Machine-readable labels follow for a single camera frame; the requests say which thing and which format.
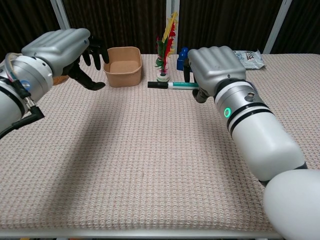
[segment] table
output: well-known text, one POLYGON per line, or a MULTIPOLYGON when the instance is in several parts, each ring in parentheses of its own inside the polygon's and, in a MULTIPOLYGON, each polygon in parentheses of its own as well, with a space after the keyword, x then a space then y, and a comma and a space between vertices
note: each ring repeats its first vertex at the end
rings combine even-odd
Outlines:
MULTIPOLYGON (((137 86, 53 87, 45 118, 0 141, 0 237, 279 237, 212 99, 147 88, 156 57, 142 55, 137 86)), ((247 80, 320 169, 320 56, 263 59, 247 80)), ((183 81, 176 60, 170 78, 183 81)))

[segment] blue object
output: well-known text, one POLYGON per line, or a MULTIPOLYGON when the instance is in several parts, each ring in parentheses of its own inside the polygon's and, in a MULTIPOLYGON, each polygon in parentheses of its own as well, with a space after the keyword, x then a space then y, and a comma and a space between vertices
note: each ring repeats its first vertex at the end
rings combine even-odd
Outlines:
POLYGON ((183 71, 184 70, 184 62, 185 59, 188 57, 188 51, 189 49, 187 47, 183 47, 181 49, 181 52, 179 53, 179 57, 176 60, 176 69, 183 71))

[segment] plastic bag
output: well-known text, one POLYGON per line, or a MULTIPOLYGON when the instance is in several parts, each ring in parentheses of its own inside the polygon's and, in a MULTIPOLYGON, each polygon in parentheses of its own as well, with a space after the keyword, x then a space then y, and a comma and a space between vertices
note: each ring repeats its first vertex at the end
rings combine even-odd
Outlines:
POLYGON ((245 69, 260 69, 265 64, 260 51, 233 51, 245 69))

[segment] green indicator light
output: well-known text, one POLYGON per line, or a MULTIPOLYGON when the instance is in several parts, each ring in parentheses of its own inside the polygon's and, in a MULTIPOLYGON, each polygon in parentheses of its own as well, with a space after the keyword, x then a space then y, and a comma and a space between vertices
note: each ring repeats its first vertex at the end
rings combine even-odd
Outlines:
POLYGON ((225 116, 226 118, 228 118, 228 117, 230 117, 230 115, 231 115, 231 109, 230 109, 230 107, 227 107, 227 108, 224 110, 224 116, 225 116))

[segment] tan plastic bowl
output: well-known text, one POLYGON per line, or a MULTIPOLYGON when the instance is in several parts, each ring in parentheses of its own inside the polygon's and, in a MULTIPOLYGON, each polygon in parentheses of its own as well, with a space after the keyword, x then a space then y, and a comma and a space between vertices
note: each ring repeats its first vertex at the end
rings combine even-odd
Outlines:
POLYGON ((142 60, 139 48, 134 46, 108 49, 109 63, 104 72, 111 87, 130 87, 141 81, 142 60))

